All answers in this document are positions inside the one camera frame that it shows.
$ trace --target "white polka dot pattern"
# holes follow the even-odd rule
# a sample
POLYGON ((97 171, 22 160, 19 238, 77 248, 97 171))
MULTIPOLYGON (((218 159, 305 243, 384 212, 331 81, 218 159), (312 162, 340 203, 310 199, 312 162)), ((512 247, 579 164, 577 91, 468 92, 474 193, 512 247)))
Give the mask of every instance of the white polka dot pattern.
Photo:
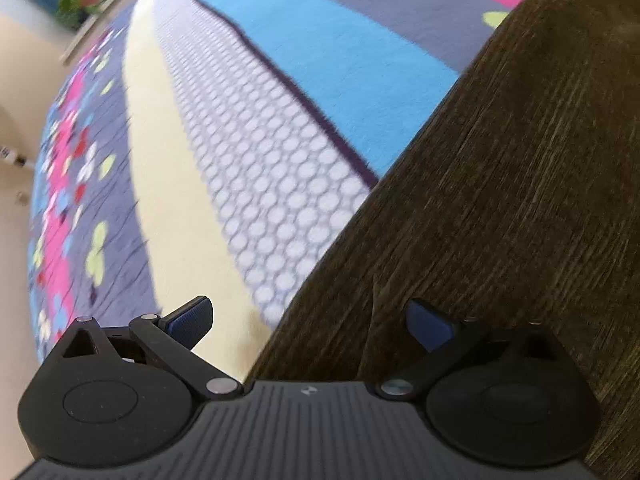
POLYGON ((194 0, 156 0, 154 11, 229 251, 275 327, 369 190, 227 22, 194 0))

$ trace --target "blue stripe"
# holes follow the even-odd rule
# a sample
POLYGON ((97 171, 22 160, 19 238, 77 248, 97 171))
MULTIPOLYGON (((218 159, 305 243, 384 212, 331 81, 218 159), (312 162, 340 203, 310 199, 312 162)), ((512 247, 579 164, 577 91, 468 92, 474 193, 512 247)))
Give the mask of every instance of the blue stripe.
POLYGON ((201 0, 312 99, 378 175, 458 74, 417 45, 331 0, 201 0))

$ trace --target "dark purple line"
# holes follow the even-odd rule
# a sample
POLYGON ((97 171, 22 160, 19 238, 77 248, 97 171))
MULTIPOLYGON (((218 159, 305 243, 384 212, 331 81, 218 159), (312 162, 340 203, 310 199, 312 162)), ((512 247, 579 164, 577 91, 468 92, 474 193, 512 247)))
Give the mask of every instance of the dark purple line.
POLYGON ((285 88, 293 94, 303 107, 306 108, 309 115, 313 117, 327 137, 329 137, 329 140, 334 144, 336 150, 338 150, 342 156, 349 161, 354 171, 360 175, 366 186, 369 187, 369 189, 373 189, 373 187, 378 183, 378 177, 369 169, 367 163, 361 158, 358 152, 356 152, 347 143, 347 141, 342 138, 334 124, 322 113, 318 106, 302 90, 300 90, 289 76, 280 70, 266 54, 258 49, 251 40, 249 40, 244 31, 229 19, 229 17, 211 7, 207 2, 203 2, 202 0, 196 0, 196 2, 215 14, 234 30, 240 40, 244 43, 244 46, 247 47, 247 49, 250 50, 251 53, 280 80, 285 88))

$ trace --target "white logo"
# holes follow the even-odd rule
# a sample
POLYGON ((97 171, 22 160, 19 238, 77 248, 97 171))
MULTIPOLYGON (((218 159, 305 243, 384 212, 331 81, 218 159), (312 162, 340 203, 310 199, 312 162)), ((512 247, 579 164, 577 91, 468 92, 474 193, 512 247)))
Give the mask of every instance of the white logo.
POLYGON ((307 397, 310 397, 313 394, 318 393, 318 389, 315 386, 307 386, 305 388, 301 388, 300 393, 305 394, 307 397))

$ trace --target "wood grain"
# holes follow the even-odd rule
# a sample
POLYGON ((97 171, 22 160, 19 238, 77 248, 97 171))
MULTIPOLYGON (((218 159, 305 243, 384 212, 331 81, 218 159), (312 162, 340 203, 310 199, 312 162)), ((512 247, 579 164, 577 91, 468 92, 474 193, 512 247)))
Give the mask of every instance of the wood grain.
POLYGON ((548 324, 640 470, 640 0, 524 0, 303 285, 253 378, 377 380, 420 356, 418 296, 548 324))

